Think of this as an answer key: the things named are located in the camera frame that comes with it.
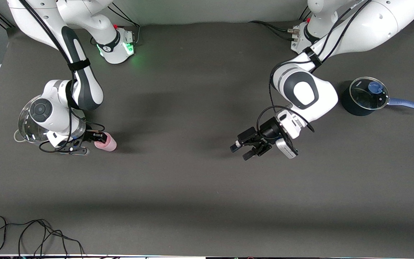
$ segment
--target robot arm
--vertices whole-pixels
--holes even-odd
[[[83,118],[72,116],[72,108],[78,112],[98,108],[103,92],[76,33],[60,16],[56,0],[8,0],[8,4],[19,28],[31,38],[59,50],[74,74],[73,80],[49,81],[42,95],[28,104],[30,118],[48,130],[47,139],[56,148],[47,152],[87,154],[87,149],[80,146],[83,140],[106,143],[108,139],[109,143],[112,138],[102,132],[92,133]]]
[[[231,151],[253,146],[243,155],[247,160],[255,155],[261,156],[276,144],[288,158],[297,156],[298,151],[291,139],[297,138],[302,128],[328,113],[338,102],[332,84],[318,79],[309,71],[334,55],[373,49],[413,20],[414,0],[367,0],[357,13],[337,26],[330,35],[274,69],[271,85],[290,105],[278,110],[276,116],[260,128],[250,128],[238,135]]]
[[[293,29],[297,33],[292,34],[295,42],[291,49],[300,54],[327,35],[338,20],[336,10],[355,1],[359,0],[308,0],[309,10],[313,13],[310,18],[311,22],[304,21],[294,26]]]
[[[55,49],[57,46],[52,42],[35,18],[28,12],[19,0],[8,0],[10,12],[12,13],[18,27],[31,38],[45,43]],[[76,33],[70,29],[56,6],[55,0],[26,0],[38,13],[48,26],[53,36],[57,39],[71,64],[83,64],[83,68],[74,71],[77,82],[72,89],[72,97],[81,110],[95,110],[103,101],[103,91],[88,63],[88,59]]]
[[[86,29],[97,41],[100,54],[111,64],[119,64],[134,54],[133,33],[114,28],[110,20],[98,12],[113,0],[59,0],[57,7],[67,24]]]

